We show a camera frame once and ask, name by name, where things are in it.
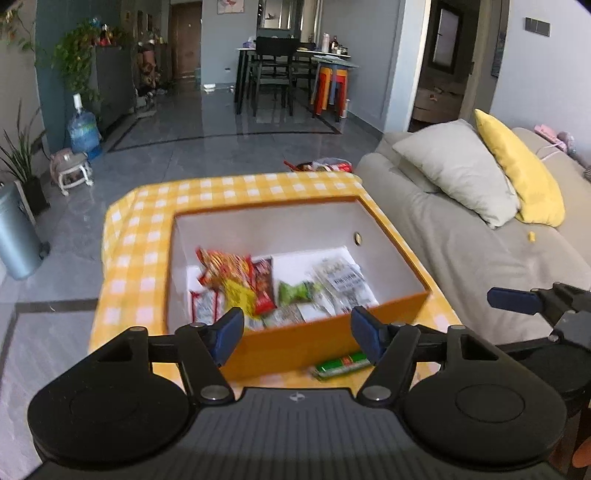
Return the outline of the white yogurt ball bag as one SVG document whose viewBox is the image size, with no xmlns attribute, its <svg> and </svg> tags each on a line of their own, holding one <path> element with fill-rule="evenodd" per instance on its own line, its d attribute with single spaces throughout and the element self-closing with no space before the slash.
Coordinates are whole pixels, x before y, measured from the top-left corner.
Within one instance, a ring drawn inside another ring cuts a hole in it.
<svg viewBox="0 0 591 480">
<path fill-rule="evenodd" d="M 322 259 L 312 266 L 312 271 L 321 287 L 322 299 L 328 302 L 332 315 L 346 314 L 356 307 L 370 308 L 379 304 L 360 267 L 345 257 Z"/>
</svg>

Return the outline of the red shrimp stick snack bag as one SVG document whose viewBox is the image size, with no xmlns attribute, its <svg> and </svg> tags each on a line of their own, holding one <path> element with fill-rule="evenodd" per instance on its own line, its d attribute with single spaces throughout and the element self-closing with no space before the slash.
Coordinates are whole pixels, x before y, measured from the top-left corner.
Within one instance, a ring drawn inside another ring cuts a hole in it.
<svg viewBox="0 0 591 480">
<path fill-rule="evenodd" d="M 197 248 L 197 259 L 204 266 L 198 277 L 203 287 L 216 289 L 226 281 L 233 281 L 245 288 L 252 288 L 253 265 L 249 255 L 236 255 L 211 249 Z"/>
</svg>

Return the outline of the brown chocolate wafer bar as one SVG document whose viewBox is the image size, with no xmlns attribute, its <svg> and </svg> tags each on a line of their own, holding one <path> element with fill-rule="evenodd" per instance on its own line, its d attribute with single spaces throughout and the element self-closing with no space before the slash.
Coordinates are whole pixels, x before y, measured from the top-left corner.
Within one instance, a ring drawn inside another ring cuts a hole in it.
<svg viewBox="0 0 591 480">
<path fill-rule="evenodd" d="M 256 304 L 254 313 L 263 316 L 276 309 L 273 289 L 273 258 L 261 258 L 252 262 L 254 292 L 256 292 Z"/>
</svg>

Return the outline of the green raisin snack bag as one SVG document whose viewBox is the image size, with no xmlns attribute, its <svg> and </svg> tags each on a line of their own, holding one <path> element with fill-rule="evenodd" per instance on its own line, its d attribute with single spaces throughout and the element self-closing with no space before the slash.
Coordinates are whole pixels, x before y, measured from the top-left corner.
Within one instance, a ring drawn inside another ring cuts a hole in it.
<svg viewBox="0 0 591 480">
<path fill-rule="evenodd" d="M 295 285 L 280 281 L 277 287 L 277 305 L 280 307 L 294 304 L 314 303 L 320 297 L 322 285 L 317 282 L 303 281 Z"/>
</svg>

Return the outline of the green sausage stick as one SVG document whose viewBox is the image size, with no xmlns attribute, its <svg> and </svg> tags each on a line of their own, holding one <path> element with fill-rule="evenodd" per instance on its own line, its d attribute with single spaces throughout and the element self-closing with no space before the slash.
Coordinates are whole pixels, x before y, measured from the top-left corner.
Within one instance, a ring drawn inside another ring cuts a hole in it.
<svg viewBox="0 0 591 480">
<path fill-rule="evenodd" d="M 310 373 L 318 380 L 328 380 L 363 370 L 371 365 L 372 363 L 363 352 L 356 352 L 312 366 Z"/>
</svg>

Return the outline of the beige sofa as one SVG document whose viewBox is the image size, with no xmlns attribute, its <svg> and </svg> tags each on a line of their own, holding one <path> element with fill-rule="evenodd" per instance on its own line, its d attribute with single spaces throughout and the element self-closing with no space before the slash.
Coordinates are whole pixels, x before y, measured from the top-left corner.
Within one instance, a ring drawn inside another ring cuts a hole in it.
<svg viewBox="0 0 591 480">
<path fill-rule="evenodd" d="M 394 152 L 402 132 L 386 134 L 363 156 L 356 175 L 435 279 L 461 322 L 495 344 L 548 335 L 540 316 L 489 306 L 493 287 L 590 287 L 590 183 L 582 167 L 530 130 L 515 134 L 540 155 L 557 181 L 566 216 L 557 228 L 511 220 L 490 228 L 476 213 L 421 177 L 409 178 Z"/>
</svg>

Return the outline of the yellow checkered tablecloth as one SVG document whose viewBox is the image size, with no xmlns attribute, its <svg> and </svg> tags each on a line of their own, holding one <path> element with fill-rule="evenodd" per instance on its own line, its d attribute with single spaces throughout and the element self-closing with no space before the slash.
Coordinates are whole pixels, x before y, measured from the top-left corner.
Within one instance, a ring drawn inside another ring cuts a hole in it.
<svg viewBox="0 0 591 480">
<path fill-rule="evenodd" d="M 349 173 L 273 173 L 160 183 L 136 188 L 113 203 L 105 217 L 102 240 L 103 283 L 89 346 L 97 349 L 123 330 L 140 325 L 152 335 L 164 330 L 170 234 L 175 215 L 208 208 L 246 206 L 264 202 L 360 197 L 386 221 L 394 237 L 427 277 L 432 292 L 411 323 L 446 330 L 459 319 L 434 279 L 402 235 L 363 190 L 361 180 Z M 274 299 L 277 300 L 277 287 Z M 245 317 L 247 330 L 303 322 L 304 306 L 328 305 L 322 295 L 314 303 L 280 307 L 266 315 Z M 315 388 L 310 369 L 229 380 L 231 386 Z"/>
</svg>

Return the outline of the orange cardboard box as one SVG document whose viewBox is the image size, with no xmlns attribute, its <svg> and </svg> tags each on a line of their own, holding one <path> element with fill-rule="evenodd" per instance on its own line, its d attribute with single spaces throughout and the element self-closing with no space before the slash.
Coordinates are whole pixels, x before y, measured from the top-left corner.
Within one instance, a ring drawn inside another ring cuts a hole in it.
<svg viewBox="0 0 591 480">
<path fill-rule="evenodd" d="M 363 198 L 346 196 L 264 202 L 180 213 L 172 220 L 164 330 L 174 332 L 192 319 L 191 295 L 202 290 L 204 266 L 197 249 L 270 258 L 266 284 L 318 283 L 315 266 L 342 258 L 367 282 L 366 307 L 384 323 L 413 322 L 432 289 L 386 221 Z M 238 381 L 311 365 L 353 353 L 348 314 L 329 305 L 304 306 L 303 322 L 247 330 L 222 368 Z"/>
</svg>

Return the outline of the beige cushion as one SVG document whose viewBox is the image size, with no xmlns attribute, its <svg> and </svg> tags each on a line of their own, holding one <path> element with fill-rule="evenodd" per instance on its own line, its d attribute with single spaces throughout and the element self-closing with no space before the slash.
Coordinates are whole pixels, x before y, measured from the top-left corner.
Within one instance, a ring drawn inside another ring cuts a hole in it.
<svg viewBox="0 0 591 480">
<path fill-rule="evenodd" d="M 394 143 L 393 150 L 490 227 L 501 227 L 518 213 L 515 189 L 468 122 L 429 126 Z"/>
</svg>

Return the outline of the grey metal trash bin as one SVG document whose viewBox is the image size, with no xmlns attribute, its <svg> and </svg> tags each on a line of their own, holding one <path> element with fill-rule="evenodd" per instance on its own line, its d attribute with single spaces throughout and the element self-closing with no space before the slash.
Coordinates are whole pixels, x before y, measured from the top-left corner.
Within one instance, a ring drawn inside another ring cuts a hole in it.
<svg viewBox="0 0 591 480">
<path fill-rule="evenodd" d="M 31 223 L 15 183 L 1 187 L 0 255 L 7 273 L 15 280 L 34 274 L 50 253 Z"/>
</svg>

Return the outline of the blue water jug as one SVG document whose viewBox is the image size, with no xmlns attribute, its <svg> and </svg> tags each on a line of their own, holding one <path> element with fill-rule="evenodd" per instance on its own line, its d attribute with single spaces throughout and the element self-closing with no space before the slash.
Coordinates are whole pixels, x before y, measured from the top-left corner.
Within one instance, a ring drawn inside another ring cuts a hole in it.
<svg viewBox="0 0 591 480">
<path fill-rule="evenodd" d="M 68 123 L 70 148 L 73 153 L 84 153 L 89 161 L 102 154 L 101 135 L 92 112 L 84 109 L 81 95 L 73 95 L 74 115 Z"/>
</svg>

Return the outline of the potted green plant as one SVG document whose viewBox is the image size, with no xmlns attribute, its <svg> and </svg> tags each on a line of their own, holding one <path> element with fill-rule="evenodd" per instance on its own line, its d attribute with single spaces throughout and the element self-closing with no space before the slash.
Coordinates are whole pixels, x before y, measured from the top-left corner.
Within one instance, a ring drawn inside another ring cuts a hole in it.
<svg viewBox="0 0 591 480">
<path fill-rule="evenodd" d="M 1 162 L 7 172 L 22 186 L 25 199 L 34 216 L 50 207 L 41 185 L 39 176 L 34 171 L 34 156 L 43 150 L 43 137 L 46 130 L 33 135 L 34 123 L 41 112 L 38 107 L 31 119 L 22 121 L 22 102 L 18 104 L 14 135 L 4 129 L 1 138 Z"/>
</svg>

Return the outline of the stacked colourful stools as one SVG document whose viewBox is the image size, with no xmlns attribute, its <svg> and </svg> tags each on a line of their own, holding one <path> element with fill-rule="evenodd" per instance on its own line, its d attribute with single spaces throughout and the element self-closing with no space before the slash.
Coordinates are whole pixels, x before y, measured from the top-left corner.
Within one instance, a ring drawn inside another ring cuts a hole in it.
<svg viewBox="0 0 591 480">
<path fill-rule="evenodd" d="M 346 117 L 348 105 L 349 71 L 330 66 L 318 66 L 315 86 L 311 93 L 311 112 L 315 116 L 332 108 L 335 121 Z"/>
</svg>

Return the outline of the black dining chair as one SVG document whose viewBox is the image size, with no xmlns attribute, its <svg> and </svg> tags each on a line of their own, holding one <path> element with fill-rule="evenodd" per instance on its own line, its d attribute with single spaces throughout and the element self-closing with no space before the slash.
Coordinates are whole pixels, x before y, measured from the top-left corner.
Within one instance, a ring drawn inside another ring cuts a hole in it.
<svg viewBox="0 0 591 480">
<path fill-rule="evenodd" d="M 256 38 L 256 56 L 252 63 L 249 94 L 252 113 L 259 110 L 259 97 L 263 87 L 280 90 L 280 103 L 294 115 L 294 56 L 300 47 L 295 38 Z"/>
</svg>

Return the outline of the dark dining table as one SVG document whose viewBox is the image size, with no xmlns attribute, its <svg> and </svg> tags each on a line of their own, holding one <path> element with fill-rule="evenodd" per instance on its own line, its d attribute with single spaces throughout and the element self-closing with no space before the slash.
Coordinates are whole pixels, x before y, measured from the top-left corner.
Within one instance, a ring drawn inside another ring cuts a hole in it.
<svg viewBox="0 0 591 480">
<path fill-rule="evenodd" d="M 279 91 L 281 104 L 293 113 L 297 82 L 304 79 L 312 114 L 321 115 L 332 105 L 335 118 L 341 120 L 346 116 L 349 71 L 356 68 L 348 54 L 297 49 L 293 39 L 266 38 L 260 49 L 239 47 L 233 86 L 235 113 L 242 114 L 246 100 L 257 109 L 263 87 Z"/>
</svg>

